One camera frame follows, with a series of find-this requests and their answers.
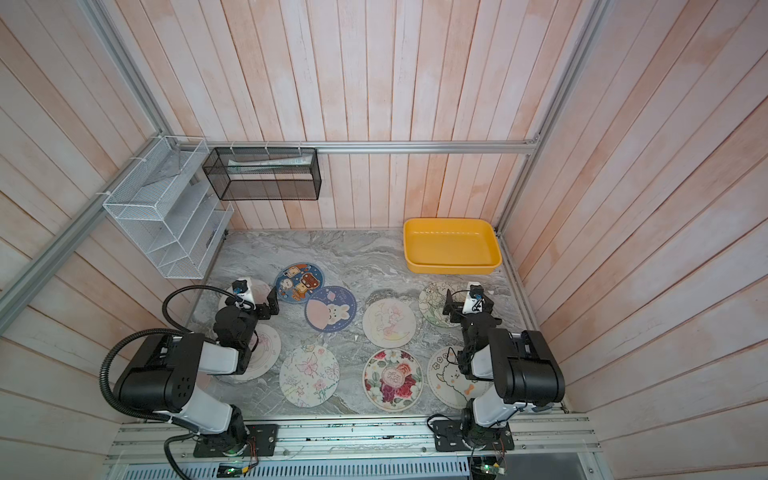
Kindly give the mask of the green flowers pattern coaster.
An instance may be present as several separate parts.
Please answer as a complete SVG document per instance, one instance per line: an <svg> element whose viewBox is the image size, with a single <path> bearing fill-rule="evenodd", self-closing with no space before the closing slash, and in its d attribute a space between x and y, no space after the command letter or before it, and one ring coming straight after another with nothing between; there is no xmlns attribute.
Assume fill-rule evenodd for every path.
<svg viewBox="0 0 768 480"><path fill-rule="evenodd" d="M419 294L419 310L423 318L436 327L458 327L458 324L450 322L450 317L443 313L443 309L448 290L454 293L454 300L464 301L466 294L459 293L459 290L464 289L465 287L458 283L443 281L429 283Z"/></svg>

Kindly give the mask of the purple bunny coaster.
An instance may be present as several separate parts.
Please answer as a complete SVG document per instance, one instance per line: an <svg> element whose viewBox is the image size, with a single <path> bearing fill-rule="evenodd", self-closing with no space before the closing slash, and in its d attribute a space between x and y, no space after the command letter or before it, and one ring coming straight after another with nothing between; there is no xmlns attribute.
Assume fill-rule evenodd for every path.
<svg viewBox="0 0 768 480"><path fill-rule="evenodd" d="M353 322L356 314L356 298L342 286L325 286L316 290L305 305L308 324L323 333L345 329Z"/></svg>

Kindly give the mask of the cream pink drawing coaster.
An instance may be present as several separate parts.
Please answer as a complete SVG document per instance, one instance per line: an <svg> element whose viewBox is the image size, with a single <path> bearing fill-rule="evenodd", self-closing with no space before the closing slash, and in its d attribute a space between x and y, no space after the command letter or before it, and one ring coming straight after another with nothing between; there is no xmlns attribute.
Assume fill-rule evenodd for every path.
<svg viewBox="0 0 768 480"><path fill-rule="evenodd" d="M409 343L417 330L411 308L395 298L385 298L367 307L363 330L369 341L382 348L398 348Z"/></svg>

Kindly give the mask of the yellow plastic storage box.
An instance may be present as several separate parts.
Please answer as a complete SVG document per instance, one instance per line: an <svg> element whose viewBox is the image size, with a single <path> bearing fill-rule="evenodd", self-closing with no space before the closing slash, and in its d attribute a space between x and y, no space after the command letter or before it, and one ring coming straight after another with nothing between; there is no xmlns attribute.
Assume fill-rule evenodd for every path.
<svg viewBox="0 0 768 480"><path fill-rule="evenodd" d="M489 275L502 265L495 231L482 219L412 218L403 225L403 240L413 273Z"/></svg>

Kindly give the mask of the alpaca cartoon coaster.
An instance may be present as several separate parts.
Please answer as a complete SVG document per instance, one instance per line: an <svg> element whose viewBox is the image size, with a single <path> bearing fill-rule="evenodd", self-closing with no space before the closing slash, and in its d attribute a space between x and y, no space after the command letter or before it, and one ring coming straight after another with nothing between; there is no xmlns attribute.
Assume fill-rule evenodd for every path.
<svg viewBox="0 0 768 480"><path fill-rule="evenodd" d="M445 405L464 409L467 403L482 396L492 384L488 381L470 380L458 367L456 353L459 346L447 346L438 350L430 359L427 379L434 395Z"/></svg>

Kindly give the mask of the red roses floral coaster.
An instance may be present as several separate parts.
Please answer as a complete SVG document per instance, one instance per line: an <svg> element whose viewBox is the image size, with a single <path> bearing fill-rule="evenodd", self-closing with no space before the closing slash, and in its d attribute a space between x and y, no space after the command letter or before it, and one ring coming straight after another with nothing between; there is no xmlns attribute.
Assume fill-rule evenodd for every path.
<svg viewBox="0 0 768 480"><path fill-rule="evenodd" d="M400 348L381 349L366 362L363 388L377 408L397 413L413 407L425 386L418 360Z"/></svg>

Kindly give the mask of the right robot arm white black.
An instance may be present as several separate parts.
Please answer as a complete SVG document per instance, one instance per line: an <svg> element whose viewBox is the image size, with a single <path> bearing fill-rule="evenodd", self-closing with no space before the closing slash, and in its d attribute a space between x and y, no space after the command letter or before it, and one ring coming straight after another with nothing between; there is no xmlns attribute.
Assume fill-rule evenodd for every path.
<svg viewBox="0 0 768 480"><path fill-rule="evenodd" d="M458 300L461 293L465 298ZM466 379L489 385L467 402L457 427L470 447L502 445L515 414L546 409L565 396L564 375L543 334L511 332L493 307L479 284L445 294L443 314L461 327L463 339L463 347L451 357Z"/></svg>

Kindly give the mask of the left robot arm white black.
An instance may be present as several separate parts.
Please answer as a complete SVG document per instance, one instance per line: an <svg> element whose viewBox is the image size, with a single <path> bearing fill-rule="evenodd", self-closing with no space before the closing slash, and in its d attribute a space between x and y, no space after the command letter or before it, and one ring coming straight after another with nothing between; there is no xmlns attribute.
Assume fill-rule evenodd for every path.
<svg viewBox="0 0 768 480"><path fill-rule="evenodd" d="M214 339L180 325L168 314L171 300L191 290L225 297L215 315ZM229 290L193 284L170 293L161 310L168 328L135 332L106 355L99 372L103 398L123 415L174 424L200 436L212 449L238 454L249 441L241 410L201 390L197 377L246 372L259 345L258 323L279 313L276 289L255 291L245 279L234 281Z"/></svg>

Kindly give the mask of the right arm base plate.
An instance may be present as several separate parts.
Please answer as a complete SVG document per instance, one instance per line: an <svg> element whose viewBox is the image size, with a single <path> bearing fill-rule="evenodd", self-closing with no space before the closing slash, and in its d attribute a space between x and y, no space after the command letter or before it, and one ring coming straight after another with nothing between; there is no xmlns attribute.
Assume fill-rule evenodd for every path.
<svg viewBox="0 0 768 480"><path fill-rule="evenodd" d="M435 417L427 420L427 427L433 434L438 452L469 452L496 450L512 451L515 448L512 433L508 427L485 428L469 421Z"/></svg>

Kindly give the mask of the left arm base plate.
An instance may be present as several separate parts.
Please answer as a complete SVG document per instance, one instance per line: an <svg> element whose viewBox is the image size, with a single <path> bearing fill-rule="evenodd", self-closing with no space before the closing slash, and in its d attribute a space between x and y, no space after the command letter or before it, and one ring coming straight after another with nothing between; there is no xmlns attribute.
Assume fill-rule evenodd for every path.
<svg viewBox="0 0 768 480"><path fill-rule="evenodd" d="M277 424L244 424L220 434L202 435L196 441L193 457L270 457L274 455L278 430Z"/></svg>

